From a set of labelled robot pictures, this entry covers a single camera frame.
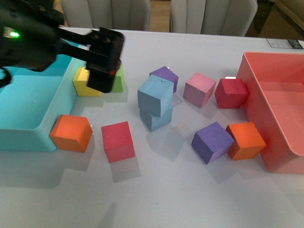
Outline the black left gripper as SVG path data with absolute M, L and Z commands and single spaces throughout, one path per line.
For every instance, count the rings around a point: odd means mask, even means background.
M 123 33 L 100 28 L 80 35 L 61 28 L 59 34 L 58 53 L 86 62 L 89 71 L 86 86 L 102 93 L 111 92 L 121 65 Z

